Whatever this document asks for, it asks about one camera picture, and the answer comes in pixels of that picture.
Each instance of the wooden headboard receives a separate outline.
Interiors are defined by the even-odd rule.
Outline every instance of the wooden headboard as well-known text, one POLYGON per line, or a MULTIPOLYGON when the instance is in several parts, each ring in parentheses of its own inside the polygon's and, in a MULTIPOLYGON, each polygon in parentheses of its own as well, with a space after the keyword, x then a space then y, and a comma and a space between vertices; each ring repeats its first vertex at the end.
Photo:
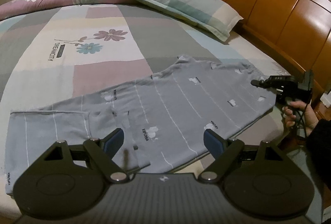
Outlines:
POLYGON ((331 81, 331 0, 223 0, 244 18, 234 29, 287 71, 314 71, 313 100, 331 81))

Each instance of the human hand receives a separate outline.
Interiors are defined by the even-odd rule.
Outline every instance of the human hand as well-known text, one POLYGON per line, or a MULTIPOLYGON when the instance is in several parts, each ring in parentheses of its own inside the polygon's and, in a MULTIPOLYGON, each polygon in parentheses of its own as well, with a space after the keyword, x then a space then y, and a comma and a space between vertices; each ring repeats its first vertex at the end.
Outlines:
MULTIPOLYGON (((291 102, 290 105, 293 108, 297 108, 301 111, 304 111, 307 104, 304 103, 303 101, 296 101, 296 102, 291 102)), ((285 117, 286 127, 292 128, 295 125, 294 120, 296 119, 296 116, 293 115, 293 111, 291 109, 289 109, 289 107, 287 107, 287 106, 283 107, 283 112, 286 115, 286 117, 285 117)), ((310 104, 308 104, 306 111, 305 111, 305 121, 306 121, 306 133, 308 136, 311 134, 311 132, 313 131, 313 129, 316 127, 316 125, 318 123, 318 119, 314 113, 314 110, 310 106, 310 104)))

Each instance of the person's arm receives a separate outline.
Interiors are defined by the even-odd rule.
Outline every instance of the person's arm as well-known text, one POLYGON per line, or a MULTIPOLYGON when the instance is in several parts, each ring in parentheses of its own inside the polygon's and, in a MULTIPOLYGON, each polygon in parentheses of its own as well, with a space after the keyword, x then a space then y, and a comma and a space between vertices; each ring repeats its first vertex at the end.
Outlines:
MULTIPOLYGON (((302 101, 292 102, 291 106, 304 110, 306 104, 302 101)), ((286 115, 286 127, 294 126, 295 115, 288 107, 283 108, 286 115)), ((312 155, 312 161, 317 173, 324 183, 331 189, 331 121, 318 121, 312 107, 307 106, 305 111, 306 132, 308 135, 306 147, 312 155)))

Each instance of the gray pajama pants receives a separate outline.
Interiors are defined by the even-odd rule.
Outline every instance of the gray pajama pants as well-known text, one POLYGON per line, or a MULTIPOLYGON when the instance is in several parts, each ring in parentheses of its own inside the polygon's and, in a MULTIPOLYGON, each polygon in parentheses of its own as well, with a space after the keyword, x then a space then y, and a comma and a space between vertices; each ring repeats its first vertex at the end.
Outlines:
POLYGON ((263 75, 252 64, 216 64, 180 56, 150 77, 33 111, 11 113, 6 141, 6 193, 56 140, 81 144, 122 128, 113 161, 127 171, 162 173, 207 152, 204 130, 239 134, 275 104, 275 95, 250 84, 263 75))

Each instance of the pillow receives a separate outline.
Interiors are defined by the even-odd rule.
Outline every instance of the pillow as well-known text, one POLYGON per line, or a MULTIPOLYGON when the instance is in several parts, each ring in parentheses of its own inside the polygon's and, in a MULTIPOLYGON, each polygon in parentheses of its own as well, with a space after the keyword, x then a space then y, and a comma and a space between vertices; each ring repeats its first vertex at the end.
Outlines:
POLYGON ((206 29, 225 41, 236 23, 243 19, 222 0, 137 0, 173 17, 206 29))

